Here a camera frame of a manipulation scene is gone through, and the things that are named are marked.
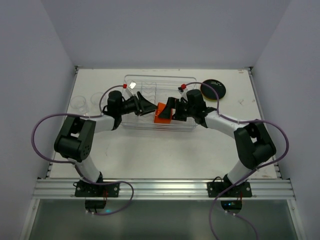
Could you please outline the black plate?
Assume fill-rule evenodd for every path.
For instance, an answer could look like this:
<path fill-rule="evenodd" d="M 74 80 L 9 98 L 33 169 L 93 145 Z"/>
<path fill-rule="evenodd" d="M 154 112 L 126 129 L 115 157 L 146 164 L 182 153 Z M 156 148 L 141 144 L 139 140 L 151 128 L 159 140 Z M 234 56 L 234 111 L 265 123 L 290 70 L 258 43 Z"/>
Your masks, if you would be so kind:
<path fill-rule="evenodd" d="M 219 99 L 222 99 L 226 95 L 227 90 L 225 85 L 222 82 L 216 79 L 207 79 L 203 83 L 205 85 L 202 84 L 200 86 L 200 91 L 207 100 L 210 100 L 210 101 L 217 100 L 216 94 L 208 86 L 210 86 L 212 89 L 215 90 Z"/>

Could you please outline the clear glass cup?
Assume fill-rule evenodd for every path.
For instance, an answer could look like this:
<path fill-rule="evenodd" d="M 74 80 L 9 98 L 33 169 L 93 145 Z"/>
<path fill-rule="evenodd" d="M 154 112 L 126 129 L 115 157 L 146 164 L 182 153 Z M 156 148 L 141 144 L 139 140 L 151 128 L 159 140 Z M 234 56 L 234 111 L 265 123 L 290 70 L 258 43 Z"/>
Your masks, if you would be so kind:
<path fill-rule="evenodd" d="M 100 114 L 100 107 L 104 107 L 107 104 L 106 97 L 102 97 L 103 94 L 103 92 L 96 92 L 90 98 L 91 110 L 96 114 Z"/>
<path fill-rule="evenodd" d="M 78 95 L 70 100 L 70 107 L 81 115 L 87 115 L 89 107 L 84 96 Z"/>

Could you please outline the orange plate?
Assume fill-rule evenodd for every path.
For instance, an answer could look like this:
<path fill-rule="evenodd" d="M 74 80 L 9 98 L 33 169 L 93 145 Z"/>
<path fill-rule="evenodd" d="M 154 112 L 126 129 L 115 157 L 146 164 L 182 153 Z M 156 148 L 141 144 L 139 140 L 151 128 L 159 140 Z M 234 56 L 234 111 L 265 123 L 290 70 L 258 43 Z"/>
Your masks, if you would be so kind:
<path fill-rule="evenodd" d="M 211 99 L 211 98 L 208 98 L 208 97 L 203 93 L 203 91 L 202 91 L 201 89 L 200 89 L 200 92 L 201 92 L 201 94 L 202 94 L 203 99 L 205 99 L 205 98 Z"/>

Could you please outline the green plate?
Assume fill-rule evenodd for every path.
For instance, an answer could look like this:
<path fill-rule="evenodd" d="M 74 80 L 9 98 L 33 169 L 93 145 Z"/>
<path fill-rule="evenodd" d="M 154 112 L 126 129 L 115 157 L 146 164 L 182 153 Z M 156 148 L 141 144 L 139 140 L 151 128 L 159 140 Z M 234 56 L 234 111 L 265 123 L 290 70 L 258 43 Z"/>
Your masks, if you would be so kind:
<path fill-rule="evenodd" d="M 216 100 L 216 99 L 209 99 L 209 98 L 205 98 L 206 101 L 209 101 L 209 102 L 219 102 L 220 100 Z"/>

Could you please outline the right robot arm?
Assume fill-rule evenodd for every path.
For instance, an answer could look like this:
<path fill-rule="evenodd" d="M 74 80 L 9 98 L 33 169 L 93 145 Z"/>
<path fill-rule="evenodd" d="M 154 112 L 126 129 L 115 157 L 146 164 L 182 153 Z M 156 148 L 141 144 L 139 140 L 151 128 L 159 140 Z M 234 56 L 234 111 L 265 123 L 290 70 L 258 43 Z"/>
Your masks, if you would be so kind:
<path fill-rule="evenodd" d="M 231 118 L 223 118 L 216 108 L 206 105 L 198 89 L 187 91 L 179 99 L 169 97 L 158 117 L 183 122 L 193 118 L 198 125 L 219 131 L 235 140 L 239 160 L 223 177 L 224 189 L 232 184 L 240 185 L 245 175 L 268 161 L 277 151 L 262 122 L 239 123 Z"/>

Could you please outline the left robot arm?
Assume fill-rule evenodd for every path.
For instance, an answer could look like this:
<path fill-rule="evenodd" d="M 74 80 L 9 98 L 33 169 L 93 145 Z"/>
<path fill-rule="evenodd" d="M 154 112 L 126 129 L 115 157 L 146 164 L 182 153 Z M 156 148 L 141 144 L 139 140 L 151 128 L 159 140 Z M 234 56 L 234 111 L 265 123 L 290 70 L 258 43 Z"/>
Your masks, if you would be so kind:
<path fill-rule="evenodd" d="M 157 105 L 145 99 L 140 92 L 124 99 L 120 91 L 111 91 L 102 116 L 84 119 L 78 115 L 69 115 L 65 118 L 54 142 L 54 150 L 74 166 L 82 181 L 103 186 L 103 176 L 90 156 L 94 135 L 116 130 L 123 115 L 134 113 L 143 116 L 156 110 Z"/>

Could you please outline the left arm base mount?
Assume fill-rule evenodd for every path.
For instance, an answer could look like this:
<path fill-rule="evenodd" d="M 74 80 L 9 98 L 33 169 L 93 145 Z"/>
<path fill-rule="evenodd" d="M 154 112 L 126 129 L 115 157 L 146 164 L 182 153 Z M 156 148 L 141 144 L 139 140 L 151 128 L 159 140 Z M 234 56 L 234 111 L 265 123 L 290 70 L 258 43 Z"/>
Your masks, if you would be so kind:
<path fill-rule="evenodd" d="M 117 198 L 119 196 L 119 183 L 110 185 L 96 185 L 79 180 L 74 182 L 74 196 L 77 198 L 102 198 L 100 200 L 85 200 L 84 207 L 88 212 L 99 213 L 107 205 L 108 198 Z"/>

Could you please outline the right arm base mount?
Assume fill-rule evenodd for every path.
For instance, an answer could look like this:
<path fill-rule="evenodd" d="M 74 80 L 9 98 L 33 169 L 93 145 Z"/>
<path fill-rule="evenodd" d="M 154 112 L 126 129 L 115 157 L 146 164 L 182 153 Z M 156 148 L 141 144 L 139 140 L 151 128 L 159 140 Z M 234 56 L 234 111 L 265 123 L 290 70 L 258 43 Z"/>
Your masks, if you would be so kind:
<path fill-rule="evenodd" d="M 215 177 L 212 181 L 206 183 L 208 197 L 217 197 L 231 185 L 232 183 L 226 176 L 223 178 L 220 176 Z M 231 198 L 232 200 L 221 200 L 220 205 L 227 213 L 238 214 L 243 207 L 243 198 L 251 198 L 252 196 L 251 185 L 245 181 L 223 193 L 220 196 L 221 198 Z"/>

